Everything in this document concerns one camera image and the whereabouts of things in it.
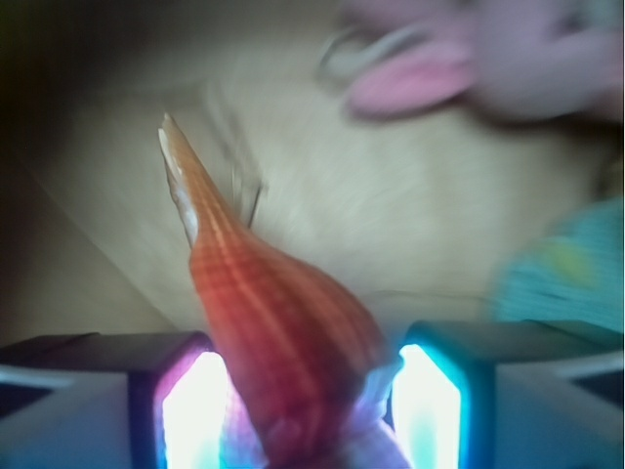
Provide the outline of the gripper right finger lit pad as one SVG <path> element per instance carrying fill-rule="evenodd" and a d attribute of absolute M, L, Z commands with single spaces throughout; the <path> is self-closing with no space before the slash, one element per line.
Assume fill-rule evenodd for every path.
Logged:
<path fill-rule="evenodd" d="M 620 468 L 623 345 L 580 320 L 419 320 L 390 421 L 416 468 Z"/>

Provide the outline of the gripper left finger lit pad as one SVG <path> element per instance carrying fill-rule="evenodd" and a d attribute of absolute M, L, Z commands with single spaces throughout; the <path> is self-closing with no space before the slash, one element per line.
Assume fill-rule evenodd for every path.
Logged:
<path fill-rule="evenodd" d="M 228 386 L 202 332 L 20 341 L 1 351 L 1 464 L 217 468 Z"/>

